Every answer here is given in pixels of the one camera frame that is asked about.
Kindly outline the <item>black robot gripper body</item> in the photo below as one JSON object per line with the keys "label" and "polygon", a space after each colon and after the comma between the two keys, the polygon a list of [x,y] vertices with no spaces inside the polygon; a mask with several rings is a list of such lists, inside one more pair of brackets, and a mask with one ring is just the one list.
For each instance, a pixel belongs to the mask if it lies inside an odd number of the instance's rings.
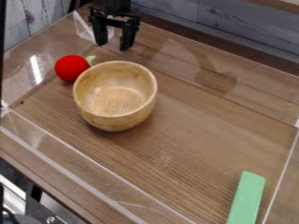
{"label": "black robot gripper body", "polygon": [[88,21],[93,28],[122,28],[128,25],[137,32],[140,15],[132,12],[130,0],[94,0],[89,6]]}

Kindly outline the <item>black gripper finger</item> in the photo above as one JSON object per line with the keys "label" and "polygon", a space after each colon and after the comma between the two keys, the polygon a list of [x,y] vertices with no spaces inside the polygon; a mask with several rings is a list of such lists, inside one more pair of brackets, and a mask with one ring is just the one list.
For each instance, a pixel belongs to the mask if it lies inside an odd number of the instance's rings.
{"label": "black gripper finger", "polygon": [[96,17],[90,19],[94,40],[98,46],[108,42],[108,28],[105,23]]}
{"label": "black gripper finger", "polygon": [[124,26],[122,27],[122,35],[120,37],[120,50],[125,51],[128,50],[133,43],[136,38],[136,29],[132,26]]}

